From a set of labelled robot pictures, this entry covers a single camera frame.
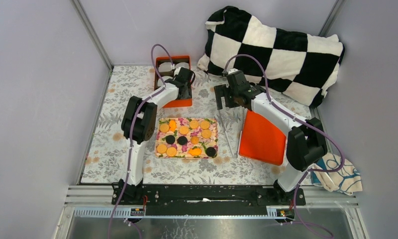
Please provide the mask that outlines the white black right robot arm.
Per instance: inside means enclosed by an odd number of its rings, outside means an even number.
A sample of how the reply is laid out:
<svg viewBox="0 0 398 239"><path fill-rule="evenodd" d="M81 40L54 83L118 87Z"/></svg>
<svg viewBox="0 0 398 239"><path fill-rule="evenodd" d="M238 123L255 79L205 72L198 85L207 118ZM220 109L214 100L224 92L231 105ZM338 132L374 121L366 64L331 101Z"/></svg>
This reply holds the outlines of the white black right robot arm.
<svg viewBox="0 0 398 239"><path fill-rule="evenodd" d="M292 190L306 171L327 154L327 145L321 121L294 114L273 99L269 91L251 85L244 73L237 69L224 72L227 85L215 86L217 109L244 107L269 121L286 137L288 165L276 181L273 192L276 203L286 205L293 199Z"/></svg>

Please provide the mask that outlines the black sandwich cookie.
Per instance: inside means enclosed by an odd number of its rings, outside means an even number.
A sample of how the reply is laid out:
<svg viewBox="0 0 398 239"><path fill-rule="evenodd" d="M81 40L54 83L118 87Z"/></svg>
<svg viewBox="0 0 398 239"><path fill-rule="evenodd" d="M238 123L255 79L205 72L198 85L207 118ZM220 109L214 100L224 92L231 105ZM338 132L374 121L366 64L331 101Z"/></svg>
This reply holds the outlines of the black sandwich cookie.
<svg viewBox="0 0 398 239"><path fill-rule="evenodd" d="M187 139L185 136L180 136L180 137L177 139L177 143L178 143L179 145L187 145L188 139Z"/></svg>
<svg viewBox="0 0 398 239"><path fill-rule="evenodd" d="M176 139L173 135L168 135L165 137L165 141L167 144L172 145L175 143Z"/></svg>
<svg viewBox="0 0 398 239"><path fill-rule="evenodd" d="M208 147L205 150L205 153L208 157L215 157L217 154L217 150L215 149L215 147Z"/></svg>

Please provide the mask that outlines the floral cookie tray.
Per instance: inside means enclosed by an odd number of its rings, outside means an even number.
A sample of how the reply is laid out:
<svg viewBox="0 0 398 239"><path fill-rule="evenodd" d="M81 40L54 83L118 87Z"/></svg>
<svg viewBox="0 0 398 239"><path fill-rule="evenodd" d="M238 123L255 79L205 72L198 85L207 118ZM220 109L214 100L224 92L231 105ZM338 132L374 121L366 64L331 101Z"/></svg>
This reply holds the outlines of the floral cookie tray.
<svg viewBox="0 0 398 239"><path fill-rule="evenodd" d="M155 156L209 159L218 154L218 123L214 118L161 118Z"/></svg>

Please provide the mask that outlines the black white checkered pillow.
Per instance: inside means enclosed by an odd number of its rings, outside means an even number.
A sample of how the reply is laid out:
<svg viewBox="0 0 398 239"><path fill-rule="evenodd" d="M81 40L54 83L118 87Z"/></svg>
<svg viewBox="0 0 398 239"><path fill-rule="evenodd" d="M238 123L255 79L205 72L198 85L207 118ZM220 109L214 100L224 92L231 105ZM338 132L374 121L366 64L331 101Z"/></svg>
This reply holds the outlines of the black white checkered pillow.
<svg viewBox="0 0 398 239"><path fill-rule="evenodd" d="M269 27L234 6L214 12L205 27L208 39L198 67L209 74L238 69L249 82L309 107L319 106L337 81L345 52L337 35L319 37Z"/></svg>

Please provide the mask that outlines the white paper cupcake liner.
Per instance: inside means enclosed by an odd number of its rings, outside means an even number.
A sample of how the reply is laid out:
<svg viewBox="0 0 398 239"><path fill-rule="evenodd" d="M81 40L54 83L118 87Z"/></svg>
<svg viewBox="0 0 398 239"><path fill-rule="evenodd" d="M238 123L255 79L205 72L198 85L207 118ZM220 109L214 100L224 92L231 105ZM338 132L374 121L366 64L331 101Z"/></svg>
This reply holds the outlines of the white paper cupcake liner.
<svg viewBox="0 0 398 239"><path fill-rule="evenodd" d="M180 62L180 63L177 63L177 64L175 65L175 69L178 69L178 68L190 69L190 65L189 65L188 62Z"/></svg>
<svg viewBox="0 0 398 239"><path fill-rule="evenodd" d="M159 87L161 87L161 86L164 86L164 84L166 83L166 81L167 81L167 80L170 80L170 79L172 79L171 76L163 76L162 78L159 78L159 79L157 80L157 87L159 88Z"/></svg>
<svg viewBox="0 0 398 239"><path fill-rule="evenodd" d="M171 62L163 62L158 66L159 73L171 72L175 70L175 65Z"/></svg>

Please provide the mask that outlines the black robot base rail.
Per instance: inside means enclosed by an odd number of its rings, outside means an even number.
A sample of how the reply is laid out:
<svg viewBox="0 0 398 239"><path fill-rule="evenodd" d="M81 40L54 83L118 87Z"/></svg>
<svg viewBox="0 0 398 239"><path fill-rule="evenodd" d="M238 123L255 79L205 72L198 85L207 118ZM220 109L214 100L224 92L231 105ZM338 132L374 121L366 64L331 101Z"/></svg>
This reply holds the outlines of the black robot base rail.
<svg viewBox="0 0 398 239"><path fill-rule="evenodd" d="M269 206L293 215L305 206L302 189L284 193L279 186L160 185L112 183L113 205L139 205L136 216L267 216Z"/></svg>

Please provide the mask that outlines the orange fish shaped cookie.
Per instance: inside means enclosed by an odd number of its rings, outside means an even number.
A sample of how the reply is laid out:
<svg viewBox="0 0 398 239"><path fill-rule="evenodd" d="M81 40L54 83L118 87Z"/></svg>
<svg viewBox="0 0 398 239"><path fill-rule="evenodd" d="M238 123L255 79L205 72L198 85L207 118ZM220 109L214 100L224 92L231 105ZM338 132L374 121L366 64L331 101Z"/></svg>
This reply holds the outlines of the orange fish shaped cookie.
<svg viewBox="0 0 398 239"><path fill-rule="evenodd" d="M175 120L169 121L169 131L175 131L177 129L177 123Z"/></svg>
<svg viewBox="0 0 398 239"><path fill-rule="evenodd" d="M188 151L188 154L190 154L191 156L200 156L202 154L202 149L199 147L191 148Z"/></svg>

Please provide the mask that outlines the floral table mat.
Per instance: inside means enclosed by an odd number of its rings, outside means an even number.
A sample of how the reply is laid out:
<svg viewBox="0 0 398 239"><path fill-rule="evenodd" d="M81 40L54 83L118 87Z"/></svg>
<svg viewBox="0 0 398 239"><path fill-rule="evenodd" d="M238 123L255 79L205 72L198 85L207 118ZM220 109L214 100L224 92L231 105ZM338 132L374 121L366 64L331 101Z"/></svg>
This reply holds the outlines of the floral table mat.
<svg viewBox="0 0 398 239"><path fill-rule="evenodd" d="M147 143L145 184L271 185L287 163L275 166L237 154L246 110L216 108L214 86L221 77L194 68L193 104L162 108ZM80 182L108 184L126 175L126 140L121 121L131 96L154 90L154 69L116 66L111 75Z"/></svg>

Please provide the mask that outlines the blue cream patterned cloth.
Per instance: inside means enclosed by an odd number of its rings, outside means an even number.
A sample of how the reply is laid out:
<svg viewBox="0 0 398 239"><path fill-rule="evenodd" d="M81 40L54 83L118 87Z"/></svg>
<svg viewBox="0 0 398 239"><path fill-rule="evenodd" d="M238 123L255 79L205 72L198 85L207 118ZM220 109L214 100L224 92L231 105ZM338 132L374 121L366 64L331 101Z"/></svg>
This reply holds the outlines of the blue cream patterned cloth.
<svg viewBox="0 0 398 239"><path fill-rule="evenodd" d="M356 192L363 191L360 172L355 166L345 159L343 167L336 172L327 173L340 166L341 157L328 153L314 165L315 169L322 169L322 172L311 172L310 178L314 186L322 187L329 192L340 192L352 196Z"/></svg>

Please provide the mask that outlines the round swirl butter cookie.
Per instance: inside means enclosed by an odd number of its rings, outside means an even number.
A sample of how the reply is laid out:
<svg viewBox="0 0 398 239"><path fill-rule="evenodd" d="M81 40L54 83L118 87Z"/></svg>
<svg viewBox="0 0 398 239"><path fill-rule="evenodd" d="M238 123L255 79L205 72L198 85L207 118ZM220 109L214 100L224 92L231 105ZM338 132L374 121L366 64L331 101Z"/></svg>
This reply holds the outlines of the round swirl butter cookie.
<svg viewBox="0 0 398 239"><path fill-rule="evenodd" d="M191 137L191 143L193 145L199 144L200 138L198 136L192 136Z"/></svg>

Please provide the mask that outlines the orange box lid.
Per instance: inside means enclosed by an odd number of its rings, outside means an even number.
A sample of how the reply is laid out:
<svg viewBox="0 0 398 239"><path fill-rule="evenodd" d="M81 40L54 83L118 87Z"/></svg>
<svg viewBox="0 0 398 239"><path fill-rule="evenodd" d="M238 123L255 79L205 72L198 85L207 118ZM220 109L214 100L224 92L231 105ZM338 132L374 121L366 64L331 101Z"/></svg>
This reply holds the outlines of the orange box lid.
<svg viewBox="0 0 398 239"><path fill-rule="evenodd" d="M248 111L239 142L240 156L282 165L286 136L263 116Z"/></svg>

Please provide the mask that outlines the orange compartment cookie box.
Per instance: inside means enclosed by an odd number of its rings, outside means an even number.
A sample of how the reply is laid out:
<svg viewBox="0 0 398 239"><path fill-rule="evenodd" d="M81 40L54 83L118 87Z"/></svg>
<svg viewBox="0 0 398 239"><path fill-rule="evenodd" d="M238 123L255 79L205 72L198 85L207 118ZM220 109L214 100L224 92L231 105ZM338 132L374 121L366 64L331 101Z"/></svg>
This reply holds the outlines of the orange compartment cookie box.
<svg viewBox="0 0 398 239"><path fill-rule="evenodd" d="M192 84L195 73L187 55L158 57L155 60L154 89L164 91L158 94L160 108L191 107L193 105Z"/></svg>

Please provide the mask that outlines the round tan biscuit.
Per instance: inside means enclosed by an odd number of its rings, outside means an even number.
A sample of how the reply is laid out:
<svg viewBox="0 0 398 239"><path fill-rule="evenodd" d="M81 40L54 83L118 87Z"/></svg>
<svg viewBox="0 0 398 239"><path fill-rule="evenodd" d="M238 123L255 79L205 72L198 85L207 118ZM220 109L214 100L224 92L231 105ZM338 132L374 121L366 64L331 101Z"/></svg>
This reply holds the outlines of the round tan biscuit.
<svg viewBox="0 0 398 239"><path fill-rule="evenodd" d="M200 127L201 127L201 129L209 129L210 122L207 120L203 120L200 122Z"/></svg>
<svg viewBox="0 0 398 239"><path fill-rule="evenodd" d="M164 153L166 153L166 151L167 151L167 146L166 146L165 144L159 144L159 145L156 147L156 150L157 150L157 153L159 153L159 154L164 154Z"/></svg>
<svg viewBox="0 0 398 239"><path fill-rule="evenodd" d="M170 130L170 126L167 123L160 124L159 131L166 133Z"/></svg>
<svg viewBox="0 0 398 239"><path fill-rule="evenodd" d="M189 123L189 126L191 129L196 129L199 127L199 121L198 120L192 120Z"/></svg>
<svg viewBox="0 0 398 239"><path fill-rule="evenodd" d="M190 132L189 127L187 127L185 125L180 126L180 128L179 128L179 133L180 134L187 135L189 132Z"/></svg>
<svg viewBox="0 0 398 239"><path fill-rule="evenodd" d="M166 155L167 155L168 157L175 157L176 154L177 154L177 149L176 149L175 147L169 147L169 148L166 150Z"/></svg>
<svg viewBox="0 0 398 239"><path fill-rule="evenodd" d="M201 132L202 138L211 138L212 136L212 131L209 129L203 129Z"/></svg>

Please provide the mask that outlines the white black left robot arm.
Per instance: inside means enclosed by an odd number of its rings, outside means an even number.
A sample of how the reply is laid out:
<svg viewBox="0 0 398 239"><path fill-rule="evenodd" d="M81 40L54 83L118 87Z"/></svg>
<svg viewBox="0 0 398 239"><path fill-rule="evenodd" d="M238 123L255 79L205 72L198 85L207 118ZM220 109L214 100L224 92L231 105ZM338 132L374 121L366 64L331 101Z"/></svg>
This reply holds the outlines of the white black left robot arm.
<svg viewBox="0 0 398 239"><path fill-rule="evenodd" d="M121 130L127 144L127 170L119 181L123 198L132 205L142 200L139 189L143 180L143 158L147 142L152 137L157 111L171 101L191 95L191 84L195 79L192 70L178 67L172 78L164 81L158 89L140 98L130 97L121 122Z"/></svg>

